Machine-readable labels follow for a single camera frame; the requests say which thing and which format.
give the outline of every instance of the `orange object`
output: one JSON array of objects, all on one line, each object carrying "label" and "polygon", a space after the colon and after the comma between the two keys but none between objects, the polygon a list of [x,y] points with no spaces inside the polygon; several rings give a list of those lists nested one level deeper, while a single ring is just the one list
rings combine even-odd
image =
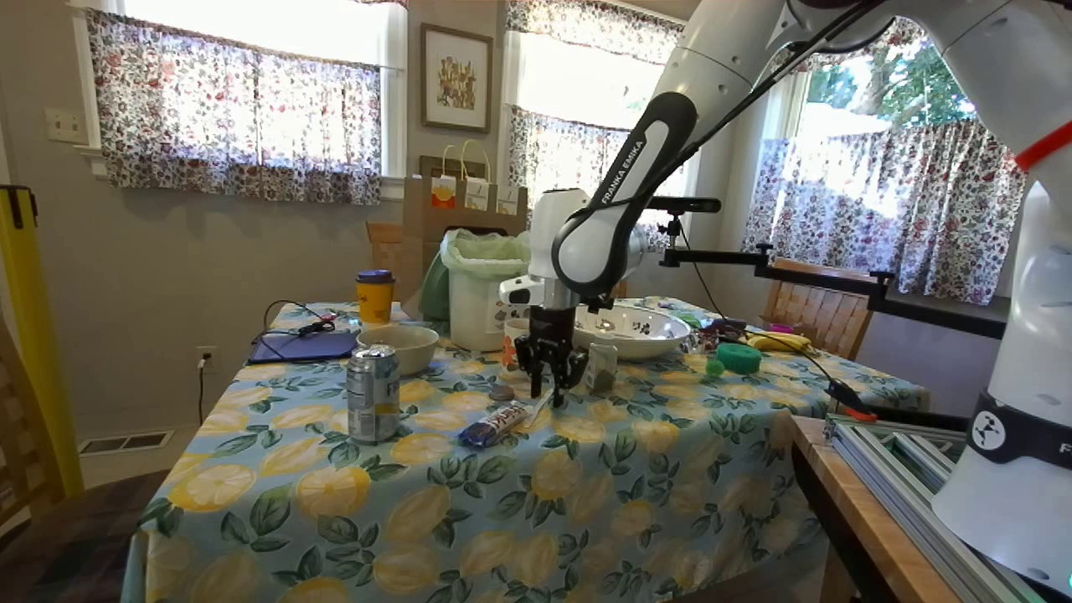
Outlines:
[{"label": "orange object", "polygon": [[389,325],[394,301],[394,275],[389,266],[369,266],[356,285],[357,315],[365,325]]}]

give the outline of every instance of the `bowl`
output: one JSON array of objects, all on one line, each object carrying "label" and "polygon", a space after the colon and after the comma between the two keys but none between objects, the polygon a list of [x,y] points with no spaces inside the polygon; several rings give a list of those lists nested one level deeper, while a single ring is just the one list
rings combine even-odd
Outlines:
[{"label": "bowl", "polygon": [[644,301],[616,301],[614,307],[577,307],[574,325],[577,341],[614,341],[616,358],[658,358],[677,351],[695,329],[659,307],[650,307]]},{"label": "bowl", "polygon": [[433,351],[440,344],[440,332],[424,329],[424,325],[365,325],[363,329],[363,341],[365,344],[391,344],[400,355],[400,376],[418,376],[430,369]]}]

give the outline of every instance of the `light switch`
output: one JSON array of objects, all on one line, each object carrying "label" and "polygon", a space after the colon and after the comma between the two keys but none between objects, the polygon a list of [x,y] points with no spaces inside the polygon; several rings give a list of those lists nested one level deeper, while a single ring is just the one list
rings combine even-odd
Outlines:
[{"label": "light switch", "polygon": [[70,111],[48,106],[45,121],[48,121],[48,139],[57,139],[57,143],[84,143],[88,139],[84,121]]}]

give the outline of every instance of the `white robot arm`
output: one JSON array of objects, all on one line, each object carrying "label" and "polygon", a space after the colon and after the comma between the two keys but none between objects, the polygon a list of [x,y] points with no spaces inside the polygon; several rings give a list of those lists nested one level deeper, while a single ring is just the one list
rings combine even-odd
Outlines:
[{"label": "white robot arm", "polygon": [[[859,48],[912,17],[983,121],[1041,179],[1021,220],[1012,317],[973,450],[935,512],[984,556],[1072,596],[1072,2],[1068,0],[705,0],[594,201],[552,230],[547,311],[608,306],[658,183],[812,49]],[[570,344],[549,344],[549,365]]]}]

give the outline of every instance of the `yellow floral tablecloth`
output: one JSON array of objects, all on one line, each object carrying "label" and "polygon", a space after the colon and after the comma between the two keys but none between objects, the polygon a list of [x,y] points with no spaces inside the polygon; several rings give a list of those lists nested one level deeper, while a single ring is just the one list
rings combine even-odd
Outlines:
[{"label": "yellow floral tablecloth", "polygon": [[[820,360],[864,402],[924,406],[906,378]],[[796,355],[705,369],[623,360],[610,395],[570,393],[470,452],[460,428],[526,386],[495,355],[442,344],[381,444],[344,434],[344,360],[248,365],[146,505],[129,599],[675,599],[738,577],[816,532],[787,411],[832,402]]]}]

